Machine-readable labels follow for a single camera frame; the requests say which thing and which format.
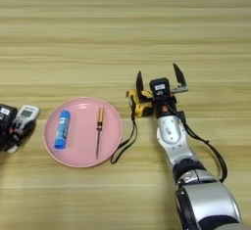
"screwdriver handle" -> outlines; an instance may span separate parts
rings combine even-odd
[[[97,130],[102,130],[103,120],[104,120],[104,108],[99,108]]]

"blue glue stick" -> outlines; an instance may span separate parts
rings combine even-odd
[[[54,145],[56,149],[66,148],[69,122],[70,122],[70,113],[66,110],[61,111],[59,116],[59,127],[57,132],[57,138],[55,140],[55,145]]]

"black cable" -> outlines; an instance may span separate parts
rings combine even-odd
[[[134,136],[134,139],[127,145],[125,146],[123,149],[122,147],[132,138],[132,135],[126,140],[126,142],[122,142],[122,144],[118,147],[118,149],[112,154],[112,157],[111,157],[111,163],[116,163],[118,162],[118,160],[120,159],[120,157],[122,156],[122,154],[124,153],[125,150],[127,150],[136,140],[137,138],[137,125],[136,123],[133,124],[133,129],[132,131],[134,131],[134,128],[135,128],[135,136]],[[120,153],[116,156],[116,158],[114,159],[114,156],[115,154],[118,152],[119,149],[122,149],[120,151]]]
[[[165,104],[165,106],[168,107],[168,109],[171,111],[172,114],[174,114],[175,116],[177,116],[177,117],[181,120],[181,122],[182,122],[182,124],[183,124],[183,126],[184,126],[185,131],[187,132],[187,134],[188,134],[191,138],[203,142],[205,145],[207,145],[207,146],[211,149],[211,151],[214,153],[214,155],[215,155],[216,158],[218,159],[218,162],[219,162],[219,164],[220,164],[220,166],[221,166],[221,169],[222,169],[222,177],[220,178],[220,181],[221,181],[222,183],[224,183],[224,181],[225,181],[226,178],[227,178],[227,166],[226,166],[226,162],[225,162],[223,156],[220,154],[220,152],[219,152],[214,146],[212,146],[212,145],[210,144],[209,140],[204,140],[203,138],[201,138],[200,136],[198,136],[198,135],[191,129],[191,127],[186,123],[185,119],[182,118],[182,117],[179,115],[179,113],[177,113],[173,108],[171,108],[171,107],[169,106],[168,103],[164,102],[164,104]]]
[[[117,148],[117,150],[112,154],[111,156],[111,163],[116,163],[118,162],[118,160],[120,159],[120,157],[122,156],[122,154],[124,153],[125,150],[127,150],[135,141],[136,141],[136,138],[137,138],[137,125],[136,125],[136,122],[135,122],[135,104],[134,104],[134,101],[133,101],[133,97],[131,96],[130,97],[131,101],[132,101],[132,105],[130,105],[130,108],[131,108],[131,121],[132,121],[132,130],[131,130],[131,133],[130,133],[130,136],[128,137],[128,139],[126,139],[125,141],[123,141],[119,147]],[[133,140],[128,144],[126,145],[133,137],[133,134],[134,135],[134,138]],[[114,159],[114,156],[117,154],[118,150],[121,149],[120,153],[115,157]]]

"wooden table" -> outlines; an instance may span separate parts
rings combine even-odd
[[[0,229],[178,229],[175,185],[156,140],[156,119],[138,119],[121,161],[74,169],[55,162],[43,127],[65,101],[93,96],[131,130],[125,92],[141,69],[189,92],[177,95],[190,125],[228,164],[227,187],[251,224],[251,0],[0,0],[1,103],[41,109],[14,155],[1,154]],[[206,147],[190,141],[219,175]]]

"screwdriver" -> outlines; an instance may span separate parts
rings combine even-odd
[[[97,139],[97,148],[96,148],[96,159],[98,159],[98,155],[99,155],[100,133],[102,131],[103,120],[104,120],[104,108],[99,108],[98,109],[98,122],[97,122],[98,139]]]

